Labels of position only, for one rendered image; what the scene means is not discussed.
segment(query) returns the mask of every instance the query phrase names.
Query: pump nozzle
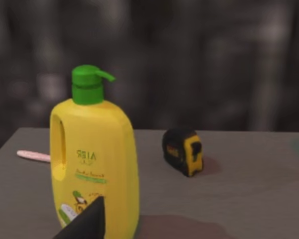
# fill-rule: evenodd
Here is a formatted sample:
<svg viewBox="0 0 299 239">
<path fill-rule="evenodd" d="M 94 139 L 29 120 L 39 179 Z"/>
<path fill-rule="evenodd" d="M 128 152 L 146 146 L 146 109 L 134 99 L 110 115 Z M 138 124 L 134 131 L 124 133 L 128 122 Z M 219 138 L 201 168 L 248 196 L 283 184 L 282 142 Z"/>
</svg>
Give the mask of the pump nozzle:
<svg viewBox="0 0 299 239">
<path fill-rule="evenodd" d="M 82 65 L 74 68 L 72 71 L 72 98 L 74 103 L 78 105 L 101 103 L 104 99 L 101 77 L 109 82 L 115 80 L 114 76 L 96 66 Z"/>
</svg>

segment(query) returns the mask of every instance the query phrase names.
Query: dark background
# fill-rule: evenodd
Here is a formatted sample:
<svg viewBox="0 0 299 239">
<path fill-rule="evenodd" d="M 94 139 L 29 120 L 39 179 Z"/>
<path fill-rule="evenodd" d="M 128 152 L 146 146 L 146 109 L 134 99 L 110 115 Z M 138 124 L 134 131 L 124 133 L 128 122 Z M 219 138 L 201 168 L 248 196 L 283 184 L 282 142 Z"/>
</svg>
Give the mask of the dark background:
<svg viewBox="0 0 299 239">
<path fill-rule="evenodd" d="M 0 0 L 0 147 L 79 64 L 134 128 L 299 131 L 299 0 Z"/>
</svg>

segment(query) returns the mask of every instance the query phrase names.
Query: yellow bottle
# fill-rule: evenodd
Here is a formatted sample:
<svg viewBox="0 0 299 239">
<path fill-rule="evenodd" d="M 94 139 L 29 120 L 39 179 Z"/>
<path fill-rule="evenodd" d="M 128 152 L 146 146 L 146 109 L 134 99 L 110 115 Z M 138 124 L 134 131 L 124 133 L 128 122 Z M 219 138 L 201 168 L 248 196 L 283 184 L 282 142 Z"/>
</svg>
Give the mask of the yellow bottle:
<svg viewBox="0 0 299 239">
<path fill-rule="evenodd" d="M 104 239 L 132 239 L 139 220 L 139 178 L 133 129 L 116 105 L 103 99 L 101 77 L 91 65 L 72 71 L 72 99 L 50 117 L 54 204 L 63 227 L 104 196 Z"/>
</svg>

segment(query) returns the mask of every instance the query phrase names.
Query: table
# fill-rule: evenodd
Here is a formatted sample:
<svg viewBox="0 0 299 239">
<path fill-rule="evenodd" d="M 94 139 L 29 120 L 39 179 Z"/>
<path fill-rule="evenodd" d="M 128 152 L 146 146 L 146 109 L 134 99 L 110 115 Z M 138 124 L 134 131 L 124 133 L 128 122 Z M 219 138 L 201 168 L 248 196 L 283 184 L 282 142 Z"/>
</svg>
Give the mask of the table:
<svg viewBox="0 0 299 239">
<path fill-rule="evenodd" d="M 299 239 L 299 133 L 199 131 L 205 170 L 186 178 L 162 158 L 162 130 L 135 130 L 141 187 L 136 239 Z M 20 128 L 0 149 L 0 239 L 51 239 L 60 230 L 49 131 Z"/>
</svg>

